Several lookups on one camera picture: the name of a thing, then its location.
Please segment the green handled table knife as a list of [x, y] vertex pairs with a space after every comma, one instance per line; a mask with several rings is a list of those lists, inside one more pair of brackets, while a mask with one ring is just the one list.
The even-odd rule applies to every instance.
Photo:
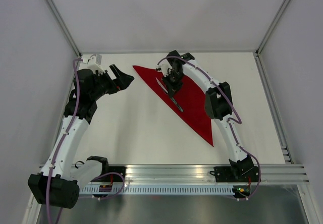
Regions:
[[[155, 78], [158, 85], [162, 88], [162, 90], [164, 91], [164, 93], [166, 95], [168, 95], [168, 91], [166, 90], [166, 88], [163, 86], [163, 84], [161, 83], [161, 81], [158, 78]], [[179, 109], [180, 112], [183, 112], [183, 109], [181, 108], [181, 106], [176, 102], [176, 100], [173, 97], [169, 97], [171, 99], [171, 101], [174, 103], [174, 105]]]

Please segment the red cloth napkin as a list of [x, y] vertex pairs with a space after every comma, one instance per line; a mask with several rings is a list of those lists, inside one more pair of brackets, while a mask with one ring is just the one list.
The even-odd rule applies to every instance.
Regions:
[[158, 97], [168, 105], [194, 132], [213, 146], [211, 119], [204, 110], [205, 94], [188, 76], [182, 79], [183, 85], [174, 96], [175, 103], [167, 96], [158, 82], [163, 74], [155, 69], [134, 65], [133, 69]]

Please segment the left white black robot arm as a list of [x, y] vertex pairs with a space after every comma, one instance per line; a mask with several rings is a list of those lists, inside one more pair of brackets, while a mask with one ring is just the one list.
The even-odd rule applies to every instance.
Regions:
[[116, 65], [110, 65], [110, 69], [114, 79], [107, 71], [86, 68], [75, 72], [75, 88], [65, 106], [59, 137], [40, 172], [31, 174], [28, 179], [37, 203], [71, 209], [80, 190], [89, 182], [104, 182], [110, 177], [108, 159], [102, 156], [90, 156], [79, 167], [72, 166], [81, 139], [97, 110], [96, 102], [106, 94], [127, 89], [134, 81], [133, 76]]

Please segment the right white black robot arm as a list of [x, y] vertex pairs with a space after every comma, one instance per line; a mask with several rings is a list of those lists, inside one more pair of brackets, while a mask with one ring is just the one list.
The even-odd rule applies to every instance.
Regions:
[[175, 94], [182, 88], [185, 76], [204, 93], [205, 113], [218, 126], [229, 153], [230, 168], [224, 177], [232, 182], [259, 183], [261, 180], [259, 161], [243, 147], [235, 127], [242, 121], [233, 106], [230, 85], [210, 76], [192, 54], [179, 55], [176, 50], [161, 59], [155, 69], [163, 75], [161, 80], [157, 81], [159, 86], [180, 112], [183, 112], [183, 109], [176, 102]]

